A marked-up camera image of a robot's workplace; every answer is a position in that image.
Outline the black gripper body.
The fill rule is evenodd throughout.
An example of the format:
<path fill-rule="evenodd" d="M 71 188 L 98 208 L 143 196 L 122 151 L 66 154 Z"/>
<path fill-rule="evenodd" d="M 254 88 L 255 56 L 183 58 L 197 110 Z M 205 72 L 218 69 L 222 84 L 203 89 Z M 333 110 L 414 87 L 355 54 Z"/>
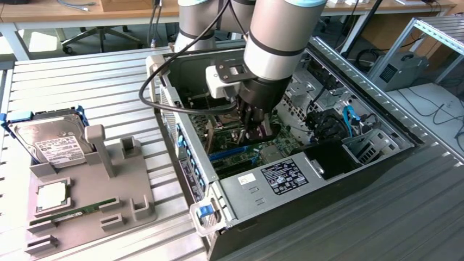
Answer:
<path fill-rule="evenodd" d="M 261 109 L 263 113 L 270 112 L 282 98 L 290 81 L 290 77 L 279 80 L 254 78 L 242 81 L 238 88 L 238 107 L 241 109 L 251 107 Z"/>

